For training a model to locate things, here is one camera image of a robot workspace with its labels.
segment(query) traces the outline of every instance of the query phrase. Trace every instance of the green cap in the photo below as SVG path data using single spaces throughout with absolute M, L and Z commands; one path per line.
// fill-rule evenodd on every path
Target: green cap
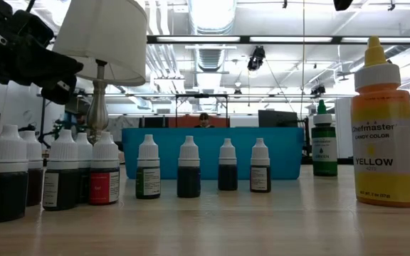
M 318 114 L 327 114 L 327 108 L 325 107 L 324 100 L 319 100 L 319 107 L 317 107 Z

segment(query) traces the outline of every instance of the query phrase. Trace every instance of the table surface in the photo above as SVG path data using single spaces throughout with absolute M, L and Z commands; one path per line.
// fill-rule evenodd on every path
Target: table surface
M 356 202 L 352 166 L 338 178 L 302 166 L 297 181 L 273 181 L 271 193 L 202 181 L 201 197 L 190 199 L 162 181 L 161 198 L 137 200 L 135 182 L 122 177 L 117 204 L 34 206 L 0 223 L 0 255 L 410 255 L 410 209 Z

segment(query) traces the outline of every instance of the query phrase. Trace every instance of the yellow squeeze bottle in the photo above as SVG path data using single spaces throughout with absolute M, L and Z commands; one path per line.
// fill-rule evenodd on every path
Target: yellow squeeze bottle
M 397 90 L 399 67 L 386 61 L 379 38 L 369 38 L 364 56 L 351 105 L 357 200 L 410 207 L 409 93 Z

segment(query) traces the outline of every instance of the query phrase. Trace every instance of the blue plastic bin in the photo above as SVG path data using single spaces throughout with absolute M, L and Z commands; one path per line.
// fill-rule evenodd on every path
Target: blue plastic bin
M 271 178 L 294 180 L 300 175 L 303 147 L 301 128 L 146 128 L 123 129 L 127 177 L 135 178 L 139 145 L 146 134 L 153 134 L 159 145 L 161 178 L 177 179 L 179 148 L 186 135 L 199 146 L 201 178 L 218 179 L 219 148 L 231 138 L 236 148 L 238 178 L 249 179 L 251 148 L 256 138 L 264 138 L 270 154 Z

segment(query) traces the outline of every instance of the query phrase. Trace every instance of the dropper bottle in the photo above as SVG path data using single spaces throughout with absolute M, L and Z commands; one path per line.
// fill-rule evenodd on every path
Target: dropper bottle
M 0 223 L 25 216 L 27 188 L 26 142 L 16 125 L 4 125 L 0 134 Z
M 186 136 L 179 150 L 177 195 L 180 198 L 200 196 L 200 158 L 199 148 L 193 136 Z
M 42 145 L 36 139 L 35 131 L 25 131 L 26 156 L 28 158 L 28 195 L 26 206 L 37 206 L 42 200 L 43 159 Z
M 93 160 L 93 146 L 88 141 L 88 135 L 81 132 L 75 141 L 78 146 L 78 171 L 80 185 L 78 187 L 78 202 L 87 203 L 90 194 L 90 167 Z
M 271 191 L 270 157 L 263 138 L 257 138 L 251 157 L 251 192 L 269 193 Z
M 238 170 L 235 147 L 230 139 L 224 139 L 219 150 L 218 189 L 235 191 L 238 188 Z
M 90 170 L 90 205 L 101 206 L 116 203 L 120 197 L 120 160 L 118 146 L 109 132 L 101 132 L 100 140 L 93 147 Z
M 315 176 L 338 175 L 336 132 L 333 118 L 327 114 L 323 100 L 319 101 L 317 115 L 313 117 L 315 127 L 312 134 L 312 170 Z
M 76 207 L 79 185 L 78 146 L 70 130 L 63 129 L 51 144 L 43 182 L 43 208 L 68 210 Z
M 161 196 L 161 169 L 159 167 L 159 149 L 153 135 L 146 134 L 139 146 L 135 196 L 138 199 L 154 199 Z
M 376 36 L 355 73 L 352 144 L 357 200 L 410 207 L 410 95 L 398 90 L 399 67 L 388 63 Z

